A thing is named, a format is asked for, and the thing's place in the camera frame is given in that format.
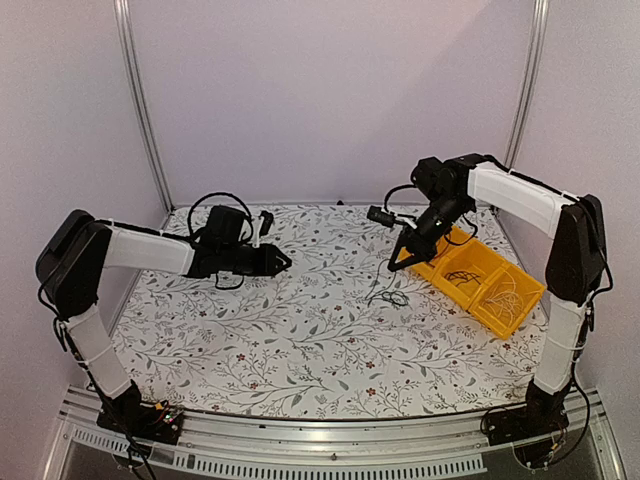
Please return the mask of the yellow bin middle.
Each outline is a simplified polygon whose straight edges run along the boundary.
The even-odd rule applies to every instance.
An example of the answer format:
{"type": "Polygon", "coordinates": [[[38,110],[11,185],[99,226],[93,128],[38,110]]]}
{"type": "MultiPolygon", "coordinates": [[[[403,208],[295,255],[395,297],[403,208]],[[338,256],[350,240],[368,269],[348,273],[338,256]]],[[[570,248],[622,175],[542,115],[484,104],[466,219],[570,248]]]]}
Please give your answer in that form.
{"type": "Polygon", "coordinates": [[[467,310],[504,270],[505,263],[502,256],[474,240],[462,246],[437,269],[432,284],[467,310]]]}

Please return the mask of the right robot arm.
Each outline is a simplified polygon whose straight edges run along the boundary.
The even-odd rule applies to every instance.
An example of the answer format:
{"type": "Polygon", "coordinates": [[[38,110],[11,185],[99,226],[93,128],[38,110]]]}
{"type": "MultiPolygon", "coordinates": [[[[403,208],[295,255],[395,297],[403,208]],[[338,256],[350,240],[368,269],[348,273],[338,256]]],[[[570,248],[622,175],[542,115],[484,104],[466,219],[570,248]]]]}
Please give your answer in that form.
{"type": "Polygon", "coordinates": [[[529,396],[540,397],[523,407],[516,421],[524,435],[539,435],[556,417],[547,398],[560,396],[574,379],[584,339],[594,328],[596,299],[614,288],[601,200],[554,188],[478,153],[421,159],[404,187],[419,191],[428,206],[418,216],[383,206],[382,224],[402,228],[390,270],[433,259],[437,242],[453,224],[486,205],[497,210],[518,259],[541,275],[548,330],[528,389],[529,396]]]}

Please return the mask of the left aluminium post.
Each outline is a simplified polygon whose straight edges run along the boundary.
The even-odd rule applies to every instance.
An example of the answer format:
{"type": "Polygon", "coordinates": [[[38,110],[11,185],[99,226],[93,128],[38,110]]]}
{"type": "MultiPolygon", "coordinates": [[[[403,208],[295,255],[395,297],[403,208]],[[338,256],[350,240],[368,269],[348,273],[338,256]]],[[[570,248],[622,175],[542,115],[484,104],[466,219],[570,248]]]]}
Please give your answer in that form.
{"type": "Polygon", "coordinates": [[[143,148],[161,205],[164,211],[169,214],[175,210],[175,204],[170,192],[167,174],[161,160],[145,94],[142,71],[135,43],[130,2],[127,0],[114,0],[113,7],[124,69],[131,92],[132,104],[143,148]]]}

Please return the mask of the right aluminium post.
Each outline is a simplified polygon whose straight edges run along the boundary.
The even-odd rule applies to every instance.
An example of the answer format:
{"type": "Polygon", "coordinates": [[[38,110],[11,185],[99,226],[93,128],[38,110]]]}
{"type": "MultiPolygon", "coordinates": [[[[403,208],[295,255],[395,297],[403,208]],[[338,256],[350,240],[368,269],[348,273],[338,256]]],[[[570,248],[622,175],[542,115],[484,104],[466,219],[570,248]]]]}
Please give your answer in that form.
{"type": "Polygon", "coordinates": [[[515,166],[524,138],[544,51],[549,8],[549,0],[535,0],[533,2],[524,75],[504,156],[504,162],[507,168],[513,168],[515,166]]]}

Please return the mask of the aluminium front rail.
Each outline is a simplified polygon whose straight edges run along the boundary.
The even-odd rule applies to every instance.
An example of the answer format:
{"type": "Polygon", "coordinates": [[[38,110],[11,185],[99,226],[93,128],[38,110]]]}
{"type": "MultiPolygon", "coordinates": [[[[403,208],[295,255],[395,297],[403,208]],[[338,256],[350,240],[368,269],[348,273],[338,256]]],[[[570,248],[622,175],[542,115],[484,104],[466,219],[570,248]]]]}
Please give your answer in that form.
{"type": "Polygon", "coordinates": [[[294,421],[189,411],[173,445],[146,457],[97,424],[99,402],[70,388],[47,479],[627,479],[596,390],[565,401],[566,430],[490,439],[484,411],[371,421],[294,421]]]}

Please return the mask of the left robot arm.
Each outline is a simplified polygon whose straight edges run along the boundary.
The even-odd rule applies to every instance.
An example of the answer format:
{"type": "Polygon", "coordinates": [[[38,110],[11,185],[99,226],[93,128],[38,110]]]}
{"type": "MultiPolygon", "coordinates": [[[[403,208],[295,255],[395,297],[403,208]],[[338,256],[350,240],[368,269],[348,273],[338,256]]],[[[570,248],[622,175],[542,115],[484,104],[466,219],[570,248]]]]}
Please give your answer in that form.
{"type": "Polygon", "coordinates": [[[186,279],[217,280],[229,273],[240,279],[276,277],[292,261],[265,241],[274,221],[262,211],[252,214],[238,196],[213,192],[220,198],[210,207],[203,225],[194,222],[195,202],[186,214],[186,231],[175,234],[89,212],[72,211],[49,240],[35,263],[38,300],[53,316],[54,335],[86,373],[104,412],[128,434],[148,426],[148,407],[127,373],[102,318],[101,295],[106,282],[132,281],[143,272],[186,279]]]}

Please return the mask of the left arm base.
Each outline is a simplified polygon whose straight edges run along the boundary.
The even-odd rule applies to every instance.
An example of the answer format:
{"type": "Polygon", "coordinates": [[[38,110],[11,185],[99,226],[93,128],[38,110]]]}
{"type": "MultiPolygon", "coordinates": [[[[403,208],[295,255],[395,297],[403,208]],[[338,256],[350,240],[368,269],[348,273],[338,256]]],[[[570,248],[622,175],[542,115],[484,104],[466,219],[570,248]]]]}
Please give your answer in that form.
{"type": "Polygon", "coordinates": [[[184,408],[167,400],[155,404],[145,403],[135,387],[115,399],[106,397],[102,402],[97,425],[116,433],[176,445],[182,432],[184,408]]]}

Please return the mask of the floral table mat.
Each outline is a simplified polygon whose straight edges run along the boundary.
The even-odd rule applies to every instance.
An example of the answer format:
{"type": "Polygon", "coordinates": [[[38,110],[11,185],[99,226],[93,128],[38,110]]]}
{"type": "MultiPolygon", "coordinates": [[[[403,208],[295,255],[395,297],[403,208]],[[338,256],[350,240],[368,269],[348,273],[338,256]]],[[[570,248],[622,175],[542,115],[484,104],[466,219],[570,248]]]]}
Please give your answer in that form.
{"type": "Polygon", "coordinates": [[[408,417],[516,403],[539,362],[534,310],[500,340],[386,261],[396,235],[362,206],[280,205],[274,278],[143,273],[113,334],[151,401],[242,415],[408,417]]]}

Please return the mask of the aluminium post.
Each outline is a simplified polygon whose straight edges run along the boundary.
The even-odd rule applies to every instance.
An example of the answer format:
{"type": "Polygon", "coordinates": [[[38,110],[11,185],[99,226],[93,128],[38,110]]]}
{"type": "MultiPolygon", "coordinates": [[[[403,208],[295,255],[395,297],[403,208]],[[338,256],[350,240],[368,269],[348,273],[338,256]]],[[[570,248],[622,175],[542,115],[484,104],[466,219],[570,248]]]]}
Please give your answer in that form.
{"type": "Polygon", "coordinates": [[[161,205],[164,211],[169,214],[175,210],[175,204],[170,192],[167,174],[161,160],[145,94],[142,71],[135,43],[130,2],[127,0],[114,0],[113,7],[124,69],[131,92],[132,104],[143,148],[161,205]]]}
{"type": "Polygon", "coordinates": [[[544,51],[549,8],[549,0],[535,0],[533,2],[524,75],[504,156],[504,162],[507,168],[513,168],[515,166],[524,138],[544,51]]]}

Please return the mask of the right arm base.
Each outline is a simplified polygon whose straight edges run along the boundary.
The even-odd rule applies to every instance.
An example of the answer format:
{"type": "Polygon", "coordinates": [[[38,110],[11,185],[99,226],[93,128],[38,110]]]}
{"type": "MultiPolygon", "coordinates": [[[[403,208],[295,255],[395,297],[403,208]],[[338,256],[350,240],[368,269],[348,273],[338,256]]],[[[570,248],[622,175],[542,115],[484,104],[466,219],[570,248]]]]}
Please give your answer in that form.
{"type": "Polygon", "coordinates": [[[490,446],[522,442],[514,456],[524,467],[548,467],[567,439],[565,397],[566,392],[549,395],[532,385],[523,406],[488,410],[481,419],[480,431],[490,446]]]}

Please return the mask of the yellow bin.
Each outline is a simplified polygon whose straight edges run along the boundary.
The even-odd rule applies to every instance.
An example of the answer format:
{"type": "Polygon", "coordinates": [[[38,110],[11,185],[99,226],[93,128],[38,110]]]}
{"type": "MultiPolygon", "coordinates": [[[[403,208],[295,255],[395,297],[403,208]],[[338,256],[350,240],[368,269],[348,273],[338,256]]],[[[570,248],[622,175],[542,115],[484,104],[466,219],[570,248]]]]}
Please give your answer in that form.
{"type": "Polygon", "coordinates": [[[502,256],[474,240],[462,246],[437,269],[432,284],[467,310],[504,270],[505,263],[502,256]]]}
{"type": "Polygon", "coordinates": [[[471,233],[453,226],[448,234],[437,241],[436,255],[427,262],[412,266],[412,269],[423,276],[425,280],[431,281],[437,269],[472,238],[473,235],[471,233]]]}
{"type": "Polygon", "coordinates": [[[498,338],[507,340],[538,304],[546,287],[519,267],[507,265],[479,294],[469,313],[498,338]]]}

